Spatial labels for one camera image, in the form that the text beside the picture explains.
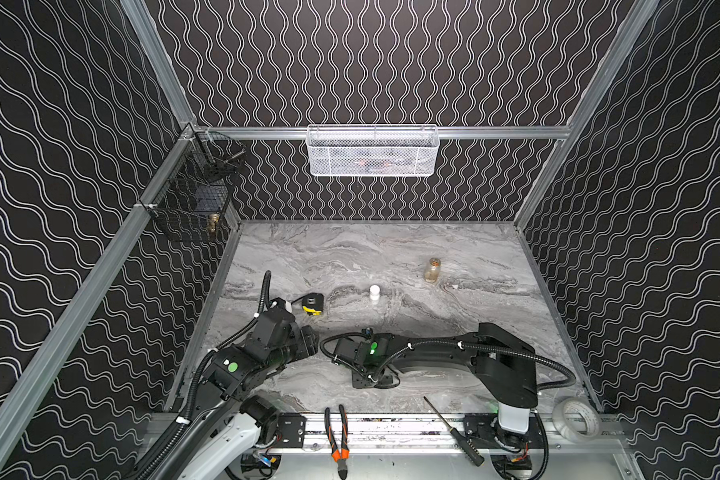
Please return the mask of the white pill bottle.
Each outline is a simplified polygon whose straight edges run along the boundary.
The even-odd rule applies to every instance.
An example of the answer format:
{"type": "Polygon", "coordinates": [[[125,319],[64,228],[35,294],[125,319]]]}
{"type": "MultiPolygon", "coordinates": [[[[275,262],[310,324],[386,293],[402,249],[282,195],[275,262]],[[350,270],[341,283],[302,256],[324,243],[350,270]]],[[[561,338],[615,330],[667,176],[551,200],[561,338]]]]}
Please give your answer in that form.
{"type": "Polygon", "coordinates": [[[373,304],[376,304],[381,297],[381,289],[379,285],[371,285],[369,287],[369,299],[373,304]]]}

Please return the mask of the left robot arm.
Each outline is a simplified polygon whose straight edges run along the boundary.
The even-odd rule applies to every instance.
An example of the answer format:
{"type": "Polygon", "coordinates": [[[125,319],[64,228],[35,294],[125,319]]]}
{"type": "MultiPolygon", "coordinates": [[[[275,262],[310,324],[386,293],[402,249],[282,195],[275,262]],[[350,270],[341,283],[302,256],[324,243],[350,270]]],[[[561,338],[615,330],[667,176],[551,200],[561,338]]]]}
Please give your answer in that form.
{"type": "Polygon", "coordinates": [[[254,317],[202,358],[177,416],[129,479],[177,479],[242,405],[275,415],[275,408],[252,392],[289,364],[315,355],[319,336],[312,327],[298,325],[286,300],[270,297],[270,285],[271,272],[266,271],[254,317]]]}

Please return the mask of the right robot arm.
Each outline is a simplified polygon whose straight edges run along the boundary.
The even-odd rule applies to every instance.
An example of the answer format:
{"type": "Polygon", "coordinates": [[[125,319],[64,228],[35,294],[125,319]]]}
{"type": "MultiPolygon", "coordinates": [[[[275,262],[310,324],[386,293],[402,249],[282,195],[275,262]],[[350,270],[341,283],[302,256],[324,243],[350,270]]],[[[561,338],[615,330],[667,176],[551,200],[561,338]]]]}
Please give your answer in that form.
{"type": "Polygon", "coordinates": [[[401,374],[415,371],[469,372],[498,402],[498,429],[515,435],[528,432],[541,391],[576,383],[571,369],[489,322],[475,332],[446,337],[407,337],[367,328],[328,337],[319,348],[332,363],[350,370],[356,389],[395,388],[401,374]]]}

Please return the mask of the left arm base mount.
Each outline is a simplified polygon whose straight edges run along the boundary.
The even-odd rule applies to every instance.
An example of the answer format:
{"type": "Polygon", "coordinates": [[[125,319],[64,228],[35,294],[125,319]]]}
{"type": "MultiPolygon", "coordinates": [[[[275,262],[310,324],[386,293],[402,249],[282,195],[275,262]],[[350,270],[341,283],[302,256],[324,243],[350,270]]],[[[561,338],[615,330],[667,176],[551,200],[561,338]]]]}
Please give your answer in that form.
{"type": "Polygon", "coordinates": [[[307,419],[298,413],[280,413],[266,420],[258,442],[259,448],[302,448],[307,419]]]}

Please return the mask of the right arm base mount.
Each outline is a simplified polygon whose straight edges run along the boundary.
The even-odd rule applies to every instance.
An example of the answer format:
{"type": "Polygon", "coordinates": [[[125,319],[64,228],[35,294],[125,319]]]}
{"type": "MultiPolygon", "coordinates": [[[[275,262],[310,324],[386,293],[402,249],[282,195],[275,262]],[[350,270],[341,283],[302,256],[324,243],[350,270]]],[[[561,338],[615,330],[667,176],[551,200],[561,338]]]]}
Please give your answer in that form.
{"type": "Polygon", "coordinates": [[[525,434],[512,433],[499,427],[498,415],[466,414],[463,419],[466,436],[478,449],[501,449],[508,452],[520,452],[526,446],[531,449],[542,448],[542,427],[533,416],[529,417],[528,431],[525,434]]]}

